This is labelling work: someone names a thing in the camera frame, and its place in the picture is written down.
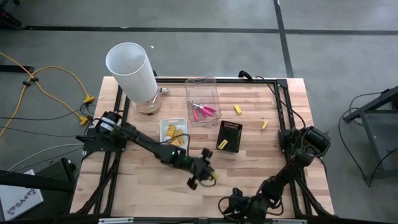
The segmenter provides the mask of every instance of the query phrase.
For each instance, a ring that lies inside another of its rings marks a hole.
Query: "concrete floor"
[[[280,0],[286,29],[398,30],[397,1]],[[277,29],[272,0],[119,0],[22,1],[11,8],[27,25],[118,27],[226,27]],[[156,32],[61,32],[0,31],[0,51],[35,68],[58,65],[75,72],[90,94],[98,96],[102,77],[109,75],[104,59],[121,42],[136,42],[148,53],[160,76],[236,77],[240,70],[264,77],[286,77],[279,34],[214,34]],[[314,122],[329,131],[332,146],[325,157],[328,183],[337,215],[362,220],[398,220],[398,178],[376,180],[369,189],[343,147],[337,132],[340,115],[353,97],[383,91],[397,85],[398,39],[385,35],[287,35],[294,77],[304,78]],[[0,63],[10,64],[0,58]],[[27,75],[0,75],[0,116],[14,111]],[[73,108],[84,94],[68,74],[48,70],[39,75],[42,86]],[[361,98],[358,106],[371,97]],[[68,113],[32,86],[19,117],[48,118]],[[83,131],[78,119],[18,121],[12,128],[58,135]],[[366,172],[376,161],[360,127],[342,125],[348,146]],[[0,139],[0,169],[46,147],[77,143],[74,138],[55,138],[8,130]],[[56,149],[27,161],[40,162],[78,147]],[[80,151],[68,155],[80,165]],[[34,166],[41,170],[46,162]]]

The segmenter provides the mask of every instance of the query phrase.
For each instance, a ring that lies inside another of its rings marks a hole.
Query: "white cylinder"
[[[106,56],[106,66],[123,92],[133,102],[153,99],[157,84],[145,50],[135,43],[114,46]]]

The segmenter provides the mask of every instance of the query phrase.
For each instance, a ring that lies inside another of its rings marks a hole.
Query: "wooden table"
[[[313,124],[303,79],[290,78],[287,81],[293,109],[304,118],[307,126]],[[217,209],[218,200],[231,195],[233,187],[240,188],[244,195],[254,195],[264,179],[275,175],[285,166],[285,157],[280,152],[277,138],[280,127],[275,96],[265,84],[217,84],[223,114],[221,119],[243,125],[237,154],[215,149],[220,124],[210,128],[192,126],[188,119],[183,83],[160,83],[159,87],[170,89],[170,93],[162,97],[161,110],[153,116],[144,116],[131,105],[127,121],[139,131],[159,139],[161,119],[185,118],[192,139],[190,155],[199,156],[204,147],[211,149],[214,152],[211,166],[219,175],[218,183],[212,188],[199,185],[196,190],[191,190],[186,185],[191,177],[189,173],[166,167],[150,152],[129,143],[121,158],[112,216],[221,217]],[[118,84],[113,77],[104,77],[95,111],[96,118],[104,111],[113,110],[117,89]],[[236,114],[235,104],[241,107],[241,116]],[[268,120],[268,125],[266,129],[261,130],[264,120]],[[298,117],[295,117],[295,122],[297,127],[302,125]],[[97,187],[103,157],[103,152],[95,152],[83,161],[71,212],[81,208]],[[305,175],[314,196],[327,211],[333,213],[325,171],[320,161],[315,159],[305,169]],[[297,193],[300,208],[304,211],[301,190],[298,189]],[[282,200],[285,212],[281,217],[294,217],[289,185],[284,189]]]

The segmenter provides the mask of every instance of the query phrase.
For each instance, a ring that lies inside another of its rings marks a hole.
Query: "black floor stripe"
[[[282,45],[282,53],[284,56],[287,78],[293,78],[294,74],[293,74],[292,62],[290,61],[290,54],[289,54],[289,48],[287,47],[285,27],[278,0],[274,0],[274,6],[275,6],[276,19],[278,22],[280,44]]]
[[[398,30],[305,30],[286,29],[286,34],[307,35],[398,35]]]
[[[88,26],[26,26],[24,30],[85,31],[85,32],[194,32],[277,34],[278,29],[246,28],[169,28],[169,27],[88,27]]]

